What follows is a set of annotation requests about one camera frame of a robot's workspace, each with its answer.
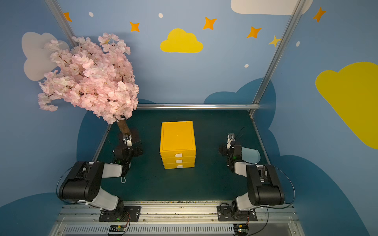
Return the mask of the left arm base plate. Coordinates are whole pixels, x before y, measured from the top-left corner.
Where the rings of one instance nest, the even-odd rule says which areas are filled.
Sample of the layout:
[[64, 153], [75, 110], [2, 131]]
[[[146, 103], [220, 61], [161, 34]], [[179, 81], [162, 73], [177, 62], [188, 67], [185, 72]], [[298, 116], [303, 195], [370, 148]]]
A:
[[99, 222], [138, 222], [140, 217], [141, 206], [124, 206], [121, 211], [100, 212]]

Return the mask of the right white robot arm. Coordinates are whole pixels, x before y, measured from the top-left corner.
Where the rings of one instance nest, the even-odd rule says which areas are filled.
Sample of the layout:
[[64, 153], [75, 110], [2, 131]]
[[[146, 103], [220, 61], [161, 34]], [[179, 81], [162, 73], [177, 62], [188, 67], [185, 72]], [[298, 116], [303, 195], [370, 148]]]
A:
[[247, 162], [243, 159], [242, 146], [234, 141], [220, 145], [219, 153], [227, 157], [229, 170], [247, 181], [247, 192], [232, 202], [234, 211], [252, 211], [257, 207], [284, 204], [285, 196], [275, 167]]

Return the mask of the yellow top drawer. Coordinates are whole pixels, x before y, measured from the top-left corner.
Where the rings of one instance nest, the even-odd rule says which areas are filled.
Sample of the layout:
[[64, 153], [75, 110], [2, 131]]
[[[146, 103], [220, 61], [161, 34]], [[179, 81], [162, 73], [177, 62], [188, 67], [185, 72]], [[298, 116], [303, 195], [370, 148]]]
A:
[[171, 150], [171, 151], [161, 151], [160, 156], [162, 159], [167, 158], [185, 158], [196, 156], [196, 150]]

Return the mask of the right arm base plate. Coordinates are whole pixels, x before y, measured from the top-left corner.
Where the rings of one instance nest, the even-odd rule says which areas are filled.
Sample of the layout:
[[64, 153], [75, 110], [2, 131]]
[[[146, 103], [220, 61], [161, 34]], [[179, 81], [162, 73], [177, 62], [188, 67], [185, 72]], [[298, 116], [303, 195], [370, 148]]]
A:
[[220, 222], [231, 222], [231, 221], [257, 221], [256, 212], [247, 210], [241, 211], [236, 207], [230, 205], [221, 204], [217, 206], [217, 216]]

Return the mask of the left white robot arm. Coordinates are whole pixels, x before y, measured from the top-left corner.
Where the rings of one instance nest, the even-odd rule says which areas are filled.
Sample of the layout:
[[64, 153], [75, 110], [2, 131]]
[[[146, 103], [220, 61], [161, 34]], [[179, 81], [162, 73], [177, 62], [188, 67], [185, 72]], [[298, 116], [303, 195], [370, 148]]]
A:
[[56, 186], [58, 198], [70, 204], [86, 203], [103, 211], [122, 213], [125, 209], [120, 197], [101, 187], [103, 179], [120, 178], [126, 182], [131, 161], [143, 153], [141, 146], [120, 145], [115, 148], [112, 163], [77, 161], [60, 178]]

